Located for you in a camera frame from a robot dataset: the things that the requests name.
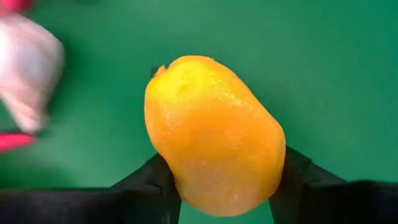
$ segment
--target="pink handle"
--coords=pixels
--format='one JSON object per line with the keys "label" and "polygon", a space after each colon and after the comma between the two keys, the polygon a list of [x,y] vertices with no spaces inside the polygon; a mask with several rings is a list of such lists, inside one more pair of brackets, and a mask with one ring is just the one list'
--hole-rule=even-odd
{"label": "pink handle", "polygon": [[32,144],[35,138],[30,134],[0,134],[0,152]]}

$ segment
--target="orange fruit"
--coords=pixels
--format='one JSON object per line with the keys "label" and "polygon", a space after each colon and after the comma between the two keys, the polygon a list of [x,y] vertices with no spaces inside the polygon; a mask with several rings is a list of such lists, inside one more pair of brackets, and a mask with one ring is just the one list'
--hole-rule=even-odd
{"label": "orange fruit", "polygon": [[184,56],[160,67],[146,88],[144,109],[150,140],[190,205],[235,216],[277,190],[284,132],[224,65]]}

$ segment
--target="black holder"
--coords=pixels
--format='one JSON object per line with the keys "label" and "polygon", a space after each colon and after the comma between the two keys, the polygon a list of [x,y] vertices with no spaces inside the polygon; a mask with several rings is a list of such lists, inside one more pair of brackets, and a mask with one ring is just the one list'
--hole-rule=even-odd
{"label": "black holder", "polygon": [[398,184],[347,182],[287,146],[275,224],[398,223]]}
{"label": "black holder", "polygon": [[0,192],[2,224],[177,224],[181,200],[158,154],[108,189]]}

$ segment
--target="glove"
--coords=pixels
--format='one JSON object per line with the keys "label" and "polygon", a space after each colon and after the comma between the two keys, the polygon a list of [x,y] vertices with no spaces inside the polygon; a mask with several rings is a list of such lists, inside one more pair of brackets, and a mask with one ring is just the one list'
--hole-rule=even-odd
{"label": "glove", "polygon": [[10,13],[0,18],[0,49],[0,97],[23,131],[40,131],[60,78],[63,46],[40,25]]}

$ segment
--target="green backdrop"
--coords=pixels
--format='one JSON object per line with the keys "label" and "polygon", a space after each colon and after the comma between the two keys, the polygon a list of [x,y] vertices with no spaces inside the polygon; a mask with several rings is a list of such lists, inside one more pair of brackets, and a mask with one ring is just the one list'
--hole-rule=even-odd
{"label": "green backdrop", "polygon": [[[232,68],[287,142],[348,180],[398,181],[398,1],[41,0],[30,17],[67,50],[51,123],[0,155],[1,187],[101,187],[155,153],[144,125],[154,65],[211,56]],[[15,124],[0,109],[1,129]],[[180,223],[272,223],[184,205]]]}

